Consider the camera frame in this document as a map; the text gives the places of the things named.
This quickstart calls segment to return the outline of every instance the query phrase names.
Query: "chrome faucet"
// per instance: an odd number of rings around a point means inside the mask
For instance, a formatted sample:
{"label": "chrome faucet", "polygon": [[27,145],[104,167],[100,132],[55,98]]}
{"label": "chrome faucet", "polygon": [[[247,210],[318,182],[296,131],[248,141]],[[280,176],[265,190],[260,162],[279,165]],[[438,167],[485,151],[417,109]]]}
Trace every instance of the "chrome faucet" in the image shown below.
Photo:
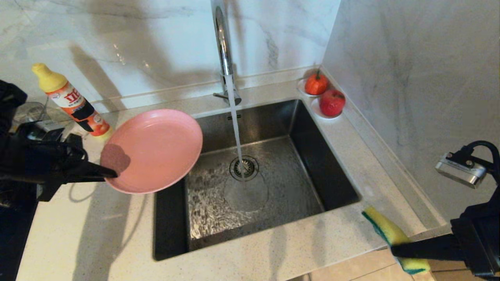
{"label": "chrome faucet", "polygon": [[234,80],[233,60],[231,59],[231,45],[229,43],[229,31],[226,23],[227,17],[224,2],[223,0],[211,0],[211,4],[213,27],[215,28],[215,38],[217,39],[220,67],[222,68],[222,72],[220,73],[220,82],[222,83],[223,90],[222,94],[213,93],[213,95],[218,98],[223,98],[227,103],[229,103],[228,85],[226,83],[225,75],[231,75],[234,90],[234,103],[238,105],[242,102],[242,98],[236,90]]}

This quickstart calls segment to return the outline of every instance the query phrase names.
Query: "sink drain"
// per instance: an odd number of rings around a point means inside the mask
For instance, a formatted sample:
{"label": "sink drain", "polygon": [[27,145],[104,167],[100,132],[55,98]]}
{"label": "sink drain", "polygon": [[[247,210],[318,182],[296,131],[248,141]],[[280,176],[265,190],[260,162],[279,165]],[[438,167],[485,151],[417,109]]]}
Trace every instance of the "sink drain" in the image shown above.
{"label": "sink drain", "polygon": [[240,164],[238,157],[231,161],[231,165],[229,165],[231,176],[238,181],[245,182],[255,178],[259,172],[259,163],[257,163],[257,160],[248,155],[243,155],[242,161],[243,164]]}

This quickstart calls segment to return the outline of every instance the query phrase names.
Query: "water stream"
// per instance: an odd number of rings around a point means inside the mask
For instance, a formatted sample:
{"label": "water stream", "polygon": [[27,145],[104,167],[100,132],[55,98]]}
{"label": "water stream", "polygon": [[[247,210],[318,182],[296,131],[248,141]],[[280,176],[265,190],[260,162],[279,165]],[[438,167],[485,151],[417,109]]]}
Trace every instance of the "water stream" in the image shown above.
{"label": "water stream", "polygon": [[235,91],[233,85],[233,75],[224,75],[225,83],[227,85],[227,95],[229,97],[229,106],[231,107],[231,117],[232,117],[232,127],[234,129],[234,138],[236,139],[236,149],[238,151],[238,160],[241,167],[241,176],[243,177],[243,183],[245,182],[245,165],[242,156],[242,145],[240,143],[240,129],[238,128],[238,119],[236,116],[236,103],[235,103]]}

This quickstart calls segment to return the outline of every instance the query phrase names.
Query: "floor tile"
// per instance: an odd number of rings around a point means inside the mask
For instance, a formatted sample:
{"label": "floor tile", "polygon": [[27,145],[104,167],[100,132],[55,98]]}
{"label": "floor tile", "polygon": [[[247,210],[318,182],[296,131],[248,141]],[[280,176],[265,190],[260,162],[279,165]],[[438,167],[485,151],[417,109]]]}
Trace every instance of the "floor tile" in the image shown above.
{"label": "floor tile", "polygon": [[472,275],[469,270],[433,272],[436,281],[482,281],[483,279]]}
{"label": "floor tile", "polygon": [[309,276],[307,274],[304,274],[302,276],[292,278],[288,281],[311,281],[311,280],[309,280]]}
{"label": "floor tile", "polygon": [[434,276],[430,272],[421,272],[415,275],[412,275],[414,281],[436,281]]}
{"label": "floor tile", "polygon": [[413,281],[410,274],[403,271],[401,265],[393,264],[375,272],[354,279],[355,281]]}
{"label": "floor tile", "polygon": [[311,272],[310,276],[311,281],[349,281],[395,263],[391,251],[384,249],[317,269]]}
{"label": "floor tile", "polygon": [[453,260],[435,260],[429,259],[429,265],[431,271],[449,271],[449,270],[461,270],[466,269],[466,264],[463,261],[453,261]]}

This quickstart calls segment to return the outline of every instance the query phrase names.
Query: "sponge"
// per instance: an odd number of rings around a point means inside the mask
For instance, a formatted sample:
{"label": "sponge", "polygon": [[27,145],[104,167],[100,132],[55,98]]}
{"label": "sponge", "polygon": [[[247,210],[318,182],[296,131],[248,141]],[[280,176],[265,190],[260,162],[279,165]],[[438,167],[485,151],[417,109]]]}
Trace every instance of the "sponge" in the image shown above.
{"label": "sponge", "polygon": [[[412,242],[399,226],[379,213],[374,207],[370,206],[366,208],[362,212],[362,215],[373,225],[375,232],[380,235],[389,246]],[[423,258],[397,257],[397,260],[403,270],[411,275],[427,272],[431,269],[427,260]]]}

